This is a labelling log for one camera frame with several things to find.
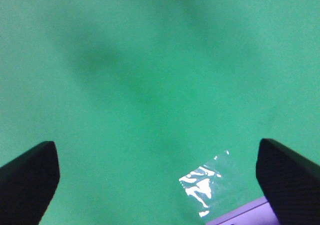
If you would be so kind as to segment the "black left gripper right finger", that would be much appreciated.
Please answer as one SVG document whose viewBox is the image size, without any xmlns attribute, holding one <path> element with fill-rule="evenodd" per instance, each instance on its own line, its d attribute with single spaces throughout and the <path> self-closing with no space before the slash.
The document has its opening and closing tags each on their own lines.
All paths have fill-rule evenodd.
<svg viewBox="0 0 320 225">
<path fill-rule="evenodd" d="M 320 167 L 282 143 L 263 138 L 256 179 L 282 225 L 320 223 Z"/>
</svg>

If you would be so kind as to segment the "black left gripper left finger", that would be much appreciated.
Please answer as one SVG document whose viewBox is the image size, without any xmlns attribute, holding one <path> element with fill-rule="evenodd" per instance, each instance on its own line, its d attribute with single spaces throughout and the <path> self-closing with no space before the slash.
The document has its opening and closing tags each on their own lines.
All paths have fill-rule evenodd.
<svg viewBox="0 0 320 225">
<path fill-rule="evenodd" d="M 54 141 L 43 141 L 0 168 L 0 223 L 38 225 L 60 181 Z"/>
</svg>

